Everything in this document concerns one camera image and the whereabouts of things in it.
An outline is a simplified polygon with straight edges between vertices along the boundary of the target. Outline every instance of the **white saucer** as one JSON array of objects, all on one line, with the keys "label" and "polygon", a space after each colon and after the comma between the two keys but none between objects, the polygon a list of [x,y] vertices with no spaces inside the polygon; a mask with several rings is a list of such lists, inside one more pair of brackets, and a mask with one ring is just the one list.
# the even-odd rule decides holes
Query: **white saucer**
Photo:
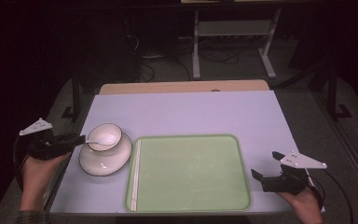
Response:
[{"label": "white saucer", "polygon": [[90,175],[110,175],[127,162],[131,148],[131,140],[126,134],[114,148],[106,151],[95,151],[85,144],[80,151],[80,166]]},{"label": "white saucer", "polygon": [[116,138],[116,142],[114,144],[104,146],[96,143],[89,143],[89,147],[97,151],[105,151],[118,144],[121,138],[121,129],[120,127],[118,127],[116,124],[113,123],[105,123],[96,127],[94,130],[91,131],[91,133],[89,133],[88,139],[94,140],[94,139],[104,138],[107,134],[113,135]]}]

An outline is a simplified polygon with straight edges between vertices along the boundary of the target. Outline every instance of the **floor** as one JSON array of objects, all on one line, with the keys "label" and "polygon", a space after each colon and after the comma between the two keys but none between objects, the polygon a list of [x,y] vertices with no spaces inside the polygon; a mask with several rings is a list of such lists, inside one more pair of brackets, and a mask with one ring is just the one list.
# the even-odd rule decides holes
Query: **floor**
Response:
[{"label": "floor", "polygon": [[[296,48],[296,40],[274,40],[269,57],[277,77],[267,78],[257,48],[263,38],[207,39],[201,46],[203,57],[200,60],[201,80],[225,79],[265,79],[271,86],[284,82],[300,71],[288,68]],[[184,38],[177,55],[163,55],[147,50],[143,54],[142,76],[139,81],[189,81],[191,80],[191,39]],[[326,114],[326,89],[311,92],[307,88],[312,76],[299,80],[286,89],[275,90],[283,114],[301,153],[316,160],[325,161],[328,171],[348,194],[353,210],[354,223],[358,223],[358,100],[351,86],[341,79],[337,84],[337,103],[345,105],[352,118],[332,121]],[[81,119],[73,123],[62,119],[63,110],[72,104],[71,82],[64,86],[51,108],[47,120],[53,123],[55,133],[81,130]],[[87,108],[92,95],[82,94],[82,106]],[[349,223],[347,202],[337,184],[321,171],[310,171],[324,186],[325,223]],[[13,181],[7,195],[0,204],[0,223],[8,223],[16,216],[21,192]],[[248,217],[252,223],[299,223],[293,213],[256,215]],[[54,223],[147,223],[172,222],[167,219],[124,217],[114,220],[111,217],[54,216]],[[245,217],[197,217],[177,218],[175,223],[246,223]]]}]

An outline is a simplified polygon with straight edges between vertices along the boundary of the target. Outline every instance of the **person's left hand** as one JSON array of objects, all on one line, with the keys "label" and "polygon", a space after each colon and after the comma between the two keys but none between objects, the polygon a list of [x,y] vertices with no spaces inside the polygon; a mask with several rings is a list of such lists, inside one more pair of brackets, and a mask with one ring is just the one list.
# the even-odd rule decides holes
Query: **person's left hand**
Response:
[{"label": "person's left hand", "polygon": [[43,196],[48,183],[57,166],[68,158],[71,152],[48,161],[37,160],[33,157],[26,159],[22,166],[23,193],[20,211],[43,211]]}]

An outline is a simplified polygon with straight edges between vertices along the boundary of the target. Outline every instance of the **table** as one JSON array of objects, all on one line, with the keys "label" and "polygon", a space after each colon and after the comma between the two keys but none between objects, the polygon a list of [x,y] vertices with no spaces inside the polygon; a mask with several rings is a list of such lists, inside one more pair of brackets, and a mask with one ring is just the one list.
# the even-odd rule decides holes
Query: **table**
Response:
[{"label": "table", "polygon": [[[291,150],[297,151],[277,98],[273,91],[266,89],[267,84],[256,80],[187,82],[177,85],[181,88],[176,87],[176,92],[170,92],[170,89],[175,88],[174,83],[103,86],[101,94],[95,96],[81,134],[89,134],[94,127],[106,122],[119,125],[132,142],[141,136],[151,135],[233,134],[240,143],[253,201],[249,209],[235,214],[290,211],[286,202],[274,193],[263,192],[260,183],[251,178],[251,169],[256,169],[265,176],[280,174],[280,165],[272,159],[272,151],[283,154]],[[255,91],[257,85],[263,88]],[[115,86],[123,90],[115,91]],[[208,88],[205,91],[192,91],[196,86]],[[207,91],[211,88],[221,90]],[[151,90],[157,93],[145,93]],[[141,216],[142,214],[129,213],[124,208],[129,165],[126,164],[108,176],[88,175],[79,165],[80,149],[81,146],[75,148],[50,213]]]}]

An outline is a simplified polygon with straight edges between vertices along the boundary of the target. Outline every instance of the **cable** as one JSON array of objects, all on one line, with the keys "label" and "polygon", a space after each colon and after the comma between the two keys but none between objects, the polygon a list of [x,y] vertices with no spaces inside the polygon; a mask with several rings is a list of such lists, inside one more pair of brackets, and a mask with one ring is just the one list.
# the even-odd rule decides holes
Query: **cable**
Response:
[{"label": "cable", "polygon": [[347,201],[347,205],[348,205],[348,209],[350,210],[350,217],[351,217],[351,224],[353,223],[353,210],[352,210],[352,206],[351,206],[351,202],[350,199],[347,195],[347,193],[345,192],[344,188],[342,188],[342,186],[338,183],[338,181],[332,176],[330,175],[330,173],[327,172],[327,170],[324,169],[324,172],[330,176],[330,178],[337,184],[337,186],[339,187],[339,189],[342,191],[342,193],[344,194],[345,200]]},{"label": "cable", "polygon": [[[209,56],[207,56],[207,53],[205,53],[204,51],[199,51],[199,55],[200,57],[202,57],[203,59],[210,61],[210,62],[215,62],[215,63],[225,63],[225,64],[236,64],[240,61],[240,54],[246,50],[247,48],[249,48],[256,40],[258,40],[259,38],[255,38],[253,40],[251,40],[245,47],[243,47],[240,51],[235,52],[235,51],[231,51],[229,52],[228,50],[221,50],[221,52],[224,52],[225,54],[227,54],[227,57],[225,59],[221,59],[215,55],[213,55],[212,53],[209,54]],[[225,43],[221,43],[221,46],[223,47],[223,49],[227,49],[227,46]],[[235,58],[236,60],[234,62],[229,62],[231,59]]]},{"label": "cable", "polygon": [[156,54],[156,55],[152,55],[152,56],[142,56],[142,58],[144,59],[161,59],[161,58],[166,58],[166,55],[163,54]]},{"label": "cable", "polygon": [[147,67],[148,69],[150,69],[151,73],[148,73],[146,72],[142,67],[140,67],[140,69],[142,70],[142,72],[144,72],[145,74],[148,74],[150,76],[149,79],[146,79],[144,78],[144,74],[141,74],[141,78],[145,81],[145,82],[150,82],[150,81],[153,81],[154,80],[154,75],[155,75],[155,71],[152,67],[150,67],[149,65],[147,64],[141,64],[141,66],[145,66]]},{"label": "cable", "polygon": [[173,58],[170,58],[169,56],[166,56],[166,57],[160,57],[160,58],[152,58],[152,59],[149,59],[149,61],[150,62],[145,62],[145,63],[155,63],[155,62],[159,62],[159,61],[169,61],[169,62],[178,63],[183,68],[185,68],[188,80],[191,81],[191,75],[190,75],[190,72],[188,71],[187,67],[184,64],[182,64],[181,62],[179,62],[179,60],[177,60],[177,59],[173,59]]},{"label": "cable", "polygon": [[317,180],[315,177],[311,176],[311,175],[308,175],[308,177],[309,177],[311,180],[313,180],[313,181],[316,182],[316,185],[317,185],[318,189],[321,189],[321,190],[322,190],[322,193],[323,193],[322,201],[324,202],[326,193],[325,193],[324,187],[322,186],[321,182],[320,182],[319,180]]},{"label": "cable", "polygon": [[136,44],[135,44],[135,47],[133,47],[133,50],[130,50],[130,53],[135,56],[136,54],[136,50],[138,49],[139,47],[139,39],[138,37],[136,37],[135,35],[127,35],[127,37],[129,38],[134,38],[136,40]]},{"label": "cable", "polygon": [[183,40],[185,40],[185,39],[189,39],[189,40],[190,40],[190,43],[186,44],[184,47],[181,47],[181,48],[179,49],[179,51],[181,51],[181,50],[183,50],[183,49],[185,49],[185,51],[189,51],[189,49],[187,49],[187,48],[193,46],[193,44],[194,44],[194,38],[193,38],[192,36],[179,37],[179,41],[183,41]]}]

